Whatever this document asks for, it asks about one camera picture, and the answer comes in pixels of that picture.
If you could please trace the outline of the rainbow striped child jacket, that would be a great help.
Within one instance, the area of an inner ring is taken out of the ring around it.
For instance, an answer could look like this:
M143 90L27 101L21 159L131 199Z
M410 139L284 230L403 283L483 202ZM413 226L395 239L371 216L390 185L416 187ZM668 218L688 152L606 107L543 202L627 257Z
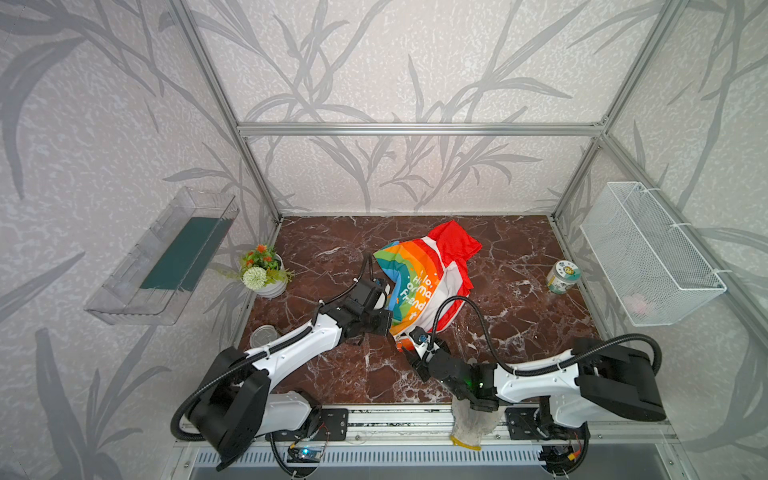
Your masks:
M462 304L440 305L451 296L470 294L468 261L481 249L480 242L451 220L422 238L394 242L374 253L394 283L388 309L393 312L390 335L398 350L414 349L410 334L418 327L440 333L450 326Z

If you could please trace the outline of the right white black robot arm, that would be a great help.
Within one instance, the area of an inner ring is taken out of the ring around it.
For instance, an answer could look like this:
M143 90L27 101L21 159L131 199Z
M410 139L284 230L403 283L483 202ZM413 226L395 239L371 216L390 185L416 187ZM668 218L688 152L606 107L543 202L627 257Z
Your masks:
M637 422L667 418L656 382L662 351L647 335L579 338L561 354L520 364L467 363L421 328L403 344L421 379L438 381L471 410L494 413L539 399L534 431L545 439L578 430L603 413Z

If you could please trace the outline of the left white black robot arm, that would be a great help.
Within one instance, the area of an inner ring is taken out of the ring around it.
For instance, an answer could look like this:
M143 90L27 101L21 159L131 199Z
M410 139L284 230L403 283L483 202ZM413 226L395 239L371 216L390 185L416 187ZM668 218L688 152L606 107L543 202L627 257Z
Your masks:
M266 345L221 351L199 387L174 412L170 432L180 441L205 441L223 470L258 437L275 443L280 433L309 439L321 429L322 408L309 394L275 393L286 377L319 355L365 334L388 334L393 313L388 286L358 279L321 303L305 324Z

